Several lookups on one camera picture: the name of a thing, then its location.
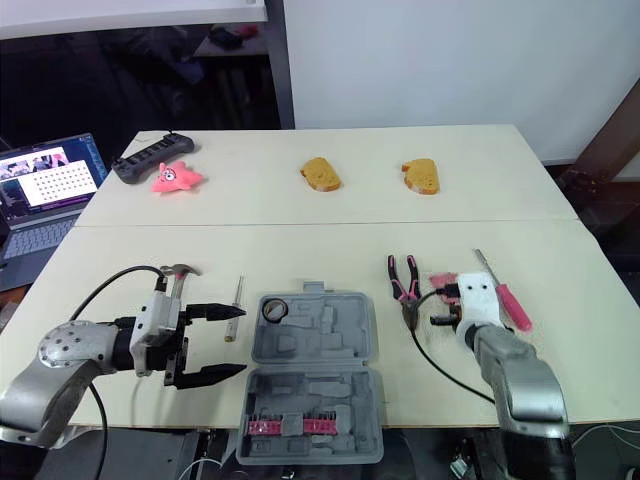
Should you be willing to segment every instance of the laptop screen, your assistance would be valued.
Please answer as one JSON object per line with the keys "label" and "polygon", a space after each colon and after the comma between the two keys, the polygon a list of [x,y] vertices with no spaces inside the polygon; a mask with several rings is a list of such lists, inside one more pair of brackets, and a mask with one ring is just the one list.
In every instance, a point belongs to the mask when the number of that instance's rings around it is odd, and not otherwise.
{"label": "laptop screen", "polygon": [[91,134],[0,153],[0,211],[16,224],[73,210],[107,176]]}

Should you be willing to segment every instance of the pink screwdriver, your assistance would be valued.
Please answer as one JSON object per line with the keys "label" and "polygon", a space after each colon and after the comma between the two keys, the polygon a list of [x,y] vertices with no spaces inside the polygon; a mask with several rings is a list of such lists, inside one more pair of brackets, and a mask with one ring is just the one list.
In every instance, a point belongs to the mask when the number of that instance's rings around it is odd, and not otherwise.
{"label": "pink screwdriver", "polygon": [[496,284],[496,293],[498,294],[498,298],[500,298],[502,306],[511,317],[513,324],[518,330],[522,332],[530,332],[533,329],[533,324],[531,323],[531,320],[529,320],[527,312],[525,312],[524,308],[522,308],[522,305],[520,305],[520,302],[518,302],[513,293],[511,293],[511,290],[509,290],[509,287],[506,283],[500,283],[498,281],[496,275],[493,273],[493,270],[491,270],[491,267],[489,266],[489,262],[487,262],[487,259],[484,257],[482,252],[477,248],[473,251],[476,253],[476,256],[478,257],[482,265],[484,265],[484,268],[487,269],[487,271],[493,278],[493,281]]}

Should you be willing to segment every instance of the white wall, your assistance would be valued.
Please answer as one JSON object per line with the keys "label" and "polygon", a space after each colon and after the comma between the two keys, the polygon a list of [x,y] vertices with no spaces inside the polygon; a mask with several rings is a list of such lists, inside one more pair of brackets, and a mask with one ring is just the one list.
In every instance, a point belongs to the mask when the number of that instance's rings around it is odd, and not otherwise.
{"label": "white wall", "polygon": [[513,123],[575,159],[640,77],[638,0],[285,0],[297,128]]}

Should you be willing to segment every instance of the dark background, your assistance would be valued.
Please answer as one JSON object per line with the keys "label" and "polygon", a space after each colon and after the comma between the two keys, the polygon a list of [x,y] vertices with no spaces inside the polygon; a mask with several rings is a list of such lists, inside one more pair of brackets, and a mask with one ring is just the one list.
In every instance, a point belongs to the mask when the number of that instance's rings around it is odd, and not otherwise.
{"label": "dark background", "polygon": [[210,28],[3,40],[0,150],[89,132],[109,168],[140,130],[279,129],[266,52],[193,57]]}

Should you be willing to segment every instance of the pink plush starfish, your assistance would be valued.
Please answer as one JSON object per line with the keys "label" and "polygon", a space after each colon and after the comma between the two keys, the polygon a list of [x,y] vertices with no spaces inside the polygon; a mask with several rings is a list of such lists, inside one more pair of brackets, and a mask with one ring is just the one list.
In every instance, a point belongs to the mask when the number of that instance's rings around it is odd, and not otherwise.
{"label": "pink plush starfish", "polygon": [[160,175],[151,186],[152,192],[173,192],[189,190],[202,180],[202,175],[188,170],[184,162],[175,162],[170,167],[160,164]]}

